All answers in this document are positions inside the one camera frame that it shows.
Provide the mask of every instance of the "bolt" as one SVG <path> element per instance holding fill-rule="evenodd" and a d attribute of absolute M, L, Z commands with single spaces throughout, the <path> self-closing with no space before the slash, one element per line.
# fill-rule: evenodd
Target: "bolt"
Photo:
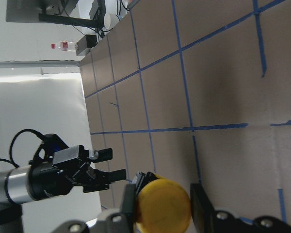
<path fill-rule="evenodd" d="M 112 218 L 112 222 L 120 222 L 122 220 L 122 217 L 121 216 L 114 216 Z"/>
<path fill-rule="evenodd" d="M 217 213 L 217 218 L 220 219 L 220 220 L 226 220 L 228 217 L 228 214 L 225 213 L 225 212 L 219 212 Z"/>
<path fill-rule="evenodd" d="M 80 224 L 73 224 L 71 227 L 69 227 L 70 232 L 79 232 L 81 230 Z"/>
<path fill-rule="evenodd" d="M 272 222 L 271 220 L 269 220 L 269 219 L 263 219 L 263 220 L 261 221 L 261 225 L 262 225 L 263 227 L 270 228 L 270 227 L 273 226 L 273 222 Z"/>

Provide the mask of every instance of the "silver metal cylinder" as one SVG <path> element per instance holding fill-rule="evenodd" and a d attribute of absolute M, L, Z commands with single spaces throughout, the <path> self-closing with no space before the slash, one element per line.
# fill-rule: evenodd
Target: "silver metal cylinder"
<path fill-rule="evenodd" d="M 17 204 L 34 201 L 29 192 L 28 175 L 31 166 L 14 169 L 7 181 L 10 198 Z"/>

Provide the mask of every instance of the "computer monitor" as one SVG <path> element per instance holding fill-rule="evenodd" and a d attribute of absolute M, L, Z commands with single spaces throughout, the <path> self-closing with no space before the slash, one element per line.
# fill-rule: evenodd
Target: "computer monitor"
<path fill-rule="evenodd" d="M 95 20 L 67 17 L 78 0 L 7 0 L 6 22 L 57 23 L 100 28 Z"/>

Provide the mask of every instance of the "cardboard surface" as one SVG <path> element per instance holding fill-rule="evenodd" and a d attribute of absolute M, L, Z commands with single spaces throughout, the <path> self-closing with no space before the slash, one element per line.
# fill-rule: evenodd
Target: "cardboard surface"
<path fill-rule="evenodd" d="M 201 181 L 215 206 L 291 225 L 291 0 L 259 0 L 272 3 L 259 15 L 253 2 L 141 0 L 92 51 L 101 90 L 87 108 L 103 132 L 91 134 L 129 180 L 155 171 L 187 191 Z M 124 184 L 102 205 L 118 207 Z"/>

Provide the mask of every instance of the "metal bar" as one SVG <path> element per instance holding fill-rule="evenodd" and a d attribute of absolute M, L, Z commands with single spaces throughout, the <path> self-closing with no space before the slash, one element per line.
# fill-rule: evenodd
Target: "metal bar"
<path fill-rule="evenodd" d="M 35 61 L 19 62 L 6 61 L 0 62 L 0 68 L 30 68 L 30 67 L 79 67 L 79 61 Z"/>
<path fill-rule="evenodd" d="M 39 14 L 39 21 L 45 23 L 57 23 L 80 27 L 100 28 L 99 23 L 97 21 L 83 18 L 72 18 L 65 16 Z"/>

